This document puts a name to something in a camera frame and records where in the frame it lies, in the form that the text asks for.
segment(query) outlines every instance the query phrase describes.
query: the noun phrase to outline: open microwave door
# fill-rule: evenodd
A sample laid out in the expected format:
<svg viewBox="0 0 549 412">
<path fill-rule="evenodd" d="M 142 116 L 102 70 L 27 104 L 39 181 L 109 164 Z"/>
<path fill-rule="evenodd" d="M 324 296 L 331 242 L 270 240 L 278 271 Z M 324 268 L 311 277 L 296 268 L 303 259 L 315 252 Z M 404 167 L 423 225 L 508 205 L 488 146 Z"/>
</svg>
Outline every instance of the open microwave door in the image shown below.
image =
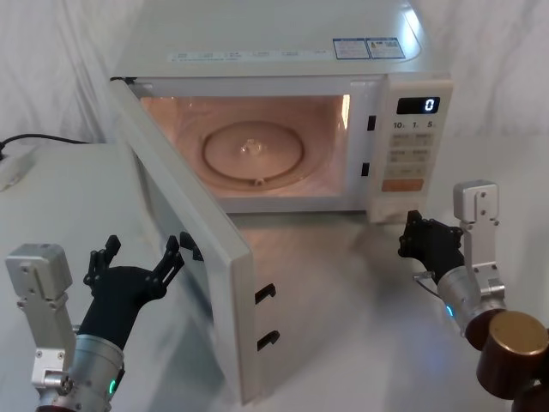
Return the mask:
<svg viewBox="0 0 549 412">
<path fill-rule="evenodd" d="M 228 385 L 246 403 L 260 389 L 251 249 L 129 86 L 113 80 L 110 91 L 145 230 L 162 247 L 169 235 L 179 239 L 181 232 L 196 244 L 194 251 L 182 250 L 180 276 L 191 316 L 212 343 Z"/>
</svg>

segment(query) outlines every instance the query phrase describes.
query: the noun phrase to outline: white microwave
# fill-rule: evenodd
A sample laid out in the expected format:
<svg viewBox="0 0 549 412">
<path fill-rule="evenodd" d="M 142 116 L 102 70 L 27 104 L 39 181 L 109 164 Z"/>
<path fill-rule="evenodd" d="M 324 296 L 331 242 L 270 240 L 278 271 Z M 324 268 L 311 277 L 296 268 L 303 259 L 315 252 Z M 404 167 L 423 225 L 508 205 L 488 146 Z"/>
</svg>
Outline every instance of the white microwave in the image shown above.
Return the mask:
<svg viewBox="0 0 549 412">
<path fill-rule="evenodd" d="M 447 68 L 400 0 L 159 0 L 114 75 L 143 225 L 155 245 L 187 233 L 191 310 L 249 401 L 261 390 L 254 257 L 228 214 L 384 222 L 421 209 Z"/>
</svg>

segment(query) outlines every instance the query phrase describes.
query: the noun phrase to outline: cable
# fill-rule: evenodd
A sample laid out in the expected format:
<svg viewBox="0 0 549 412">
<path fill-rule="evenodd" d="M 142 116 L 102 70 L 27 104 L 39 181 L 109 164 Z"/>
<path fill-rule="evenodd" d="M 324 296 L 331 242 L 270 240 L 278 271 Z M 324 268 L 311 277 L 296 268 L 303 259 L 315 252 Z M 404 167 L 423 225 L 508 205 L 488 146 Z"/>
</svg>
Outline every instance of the cable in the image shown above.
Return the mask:
<svg viewBox="0 0 549 412">
<path fill-rule="evenodd" d="M 423 272 L 423 273 L 420 273 L 420 274 L 417 274 L 417 275 L 414 275 L 413 276 L 413 281 L 416 282 L 418 285 L 420 285 L 424 290 L 426 290 L 427 292 L 429 292 L 430 294 L 432 294 L 433 296 L 436 296 L 438 297 L 440 300 L 442 299 L 436 292 L 434 292 L 431 288 L 427 287 L 423 282 L 422 280 L 423 279 L 432 279 L 433 277 L 433 273 L 432 272 Z"/>
<path fill-rule="evenodd" d="M 57 137 L 52 135 L 44 135 L 41 133 L 26 133 L 24 135 L 17 135 L 8 137 L 3 142 L 0 142 L 0 160 L 3 159 L 2 150 L 6 147 L 6 144 L 14 142 L 16 140 L 27 139 L 28 137 L 36 137 L 38 139 L 54 140 L 56 142 L 71 143 L 71 144 L 87 144 L 87 142 L 81 142 L 78 140 L 65 139 L 64 137 Z"/>
<path fill-rule="evenodd" d="M 426 290 L 427 292 L 429 292 L 430 294 L 432 294 L 433 296 L 436 296 L 438 297 L 440 300 L 442 299 L 438 294 L 436 294 L 435 292 L 433 292 L 430 288 L 428 288 L 420 279 L 414 279 L 414 281 L 420 285 L 424 290 Z"/>
</svg>

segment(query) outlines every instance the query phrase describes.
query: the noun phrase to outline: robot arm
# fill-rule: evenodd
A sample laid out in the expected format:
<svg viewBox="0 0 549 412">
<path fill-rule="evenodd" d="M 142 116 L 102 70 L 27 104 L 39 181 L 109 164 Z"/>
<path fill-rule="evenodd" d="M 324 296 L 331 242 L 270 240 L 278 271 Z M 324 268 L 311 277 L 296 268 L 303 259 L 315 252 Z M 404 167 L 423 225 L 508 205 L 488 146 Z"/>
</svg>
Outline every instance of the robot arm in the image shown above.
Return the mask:
<svg viewBox="0 0 549 412">
<path fill-rule="evenodd" d="M 120 242 L 93 251 L 84 283 L 94 300 L 77 336 L 65 306 L 72 283 L 63 248 L 23 245 L 6 259 L 18 306 L 26 313 L 37 346 L 33 385 L 37 412 L 106 412 L 124 375 L 124 346 L 140 309 L 166 295 L 183 267 L 179 244 L 170 237 L 154 270 L 109 268 Z"/>
<path fill-rule="evenodd" d="M 477 378 L 496 397 L 515 400 L 514 412 L 549 408 L 549 334 L 535 318 L 507 311 L 496 262 L 498 187 L 477 180 L 454 188 L 459 227 L 408 213 L 399 255 L 418 259 L 462 334 L 482 351 Z M 464 255 L 460 252 L 464 236 Z"/>
</svg>

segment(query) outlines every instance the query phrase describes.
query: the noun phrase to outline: white backdrop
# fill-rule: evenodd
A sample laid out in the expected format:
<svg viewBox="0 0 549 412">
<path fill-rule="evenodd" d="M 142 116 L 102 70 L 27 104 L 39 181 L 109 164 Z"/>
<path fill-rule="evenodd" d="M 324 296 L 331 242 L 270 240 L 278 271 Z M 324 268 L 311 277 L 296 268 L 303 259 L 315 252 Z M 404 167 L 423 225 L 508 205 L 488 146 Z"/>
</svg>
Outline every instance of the white backdrop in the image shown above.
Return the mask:
<svg viewBox="0 0 549 412">
<path fill-rule="evenodd" d="M 0 0 L 0 138 L 111 140 L 106 82 L 142 3 Z M 448 138 L 549 132 L 549 1 L 415 3 L 456 82 Z"/>
</svg>

